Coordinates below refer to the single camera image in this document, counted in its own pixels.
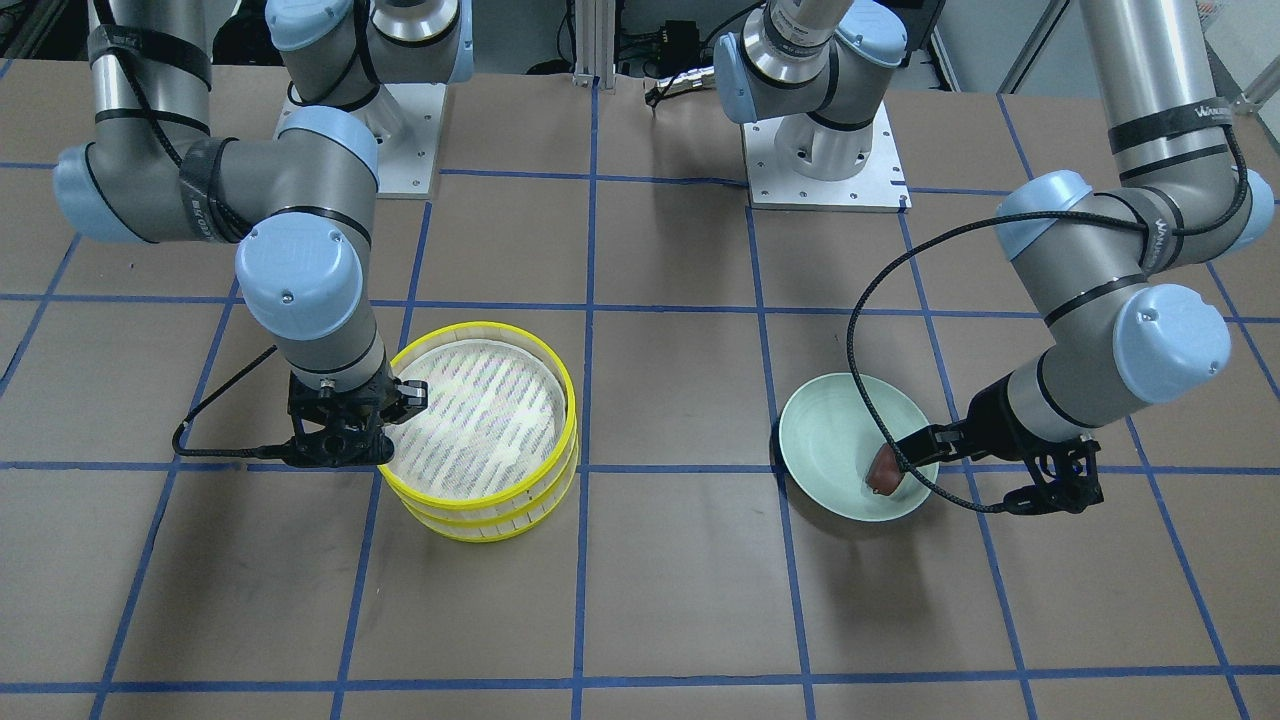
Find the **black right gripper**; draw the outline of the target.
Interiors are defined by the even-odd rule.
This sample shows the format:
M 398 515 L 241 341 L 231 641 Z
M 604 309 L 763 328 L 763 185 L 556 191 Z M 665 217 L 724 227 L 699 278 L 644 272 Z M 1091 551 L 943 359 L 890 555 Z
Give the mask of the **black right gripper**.
M 393 441 L 385 424 L 399 425 L 428 409 L 425 380 L 390 378 L 379 369 L 361 386 L 337 392 L 315 389 L 292 375 L 287 411 L 293 436 L 283 461 L 293 468 L 375 466 L 392 460 Z

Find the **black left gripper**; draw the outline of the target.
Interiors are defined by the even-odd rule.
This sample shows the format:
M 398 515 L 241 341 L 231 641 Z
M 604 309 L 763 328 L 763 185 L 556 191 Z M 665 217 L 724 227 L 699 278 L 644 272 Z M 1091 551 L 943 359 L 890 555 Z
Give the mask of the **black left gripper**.
M 1100 484 L 1100 443 L 1091 436 L 1047 441 L 1016 419 L 1009 378 L 975 395 L 960 424 L 928 425 L 895 439 L 890 456 L 900 469 L 951 462 L 972 455 L 1021 461 L 1030 484 L 1004 496 L 1004 511 L 1015 516 L 1080 514 L 1105 501 Z

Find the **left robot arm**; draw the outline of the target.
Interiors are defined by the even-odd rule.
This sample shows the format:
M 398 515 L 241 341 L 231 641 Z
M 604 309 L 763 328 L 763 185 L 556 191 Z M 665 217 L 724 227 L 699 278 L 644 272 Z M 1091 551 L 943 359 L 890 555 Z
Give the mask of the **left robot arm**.
M 859 420 L 878 439 L 838 465 L 840 484 L 888 498 L 906 480 L 960 507 L 1021 516 L 1079 514 L 1105 498 L 1094 432 L 1169 404 L 1229 363 L 1222 315 L 1155 277 L 1248 247 L 1274 192 L 1243 158 L 1216 95 L 1193 1 L 1084 1 L 1082 15 L 1119 184 L 1097 192 L 1073 170 L 1012 191 L 995 217 L 933 246 L 995 229 L 1053 343 L 979 392 L 966 415 L 904 434 L 888 428 L 847 347 Z M 873 1 L 764 1 L 716 41 L 724 114 L 778 118 L 804 176 L 833 181 L 820 149 L 867 151 L 876 109 L 906 50 L 902 22 Z

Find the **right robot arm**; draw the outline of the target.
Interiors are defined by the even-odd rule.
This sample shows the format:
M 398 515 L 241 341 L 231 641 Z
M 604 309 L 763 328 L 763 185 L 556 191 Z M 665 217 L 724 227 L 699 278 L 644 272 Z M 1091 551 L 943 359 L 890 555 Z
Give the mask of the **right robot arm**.
M 86 51 L 93 141 L 64 150 L 58 206 L 104 243 L 200 241 L 236 250 L 244 304 L 289 366 L 293 434 L 209 457 L 293 468 L 383 465 L 387 434 L 428 406 L 396 377 L 367 295 L 378 131 L 389 85 L 474 73 L 468 1 L 268 1 L 300 105 L 269 141 L 209 126 L 211 46 L 197 1 L 93 1 Z

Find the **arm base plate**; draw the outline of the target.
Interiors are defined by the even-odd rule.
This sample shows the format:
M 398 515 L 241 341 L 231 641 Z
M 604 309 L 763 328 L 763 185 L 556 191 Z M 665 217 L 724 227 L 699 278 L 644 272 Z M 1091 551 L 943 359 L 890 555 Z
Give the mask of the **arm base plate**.
M 850 132 L 800 114 L 741 128 L 750 205 L 771 211 L 899 213 L 913 206 L 888 108 Z
M 378 178 L 381 199 L 433 197 L 447 85 L 383 85 L 352 111 L 305 108 L 289 87 L 276 132 L 317 129 L 349 145 Z

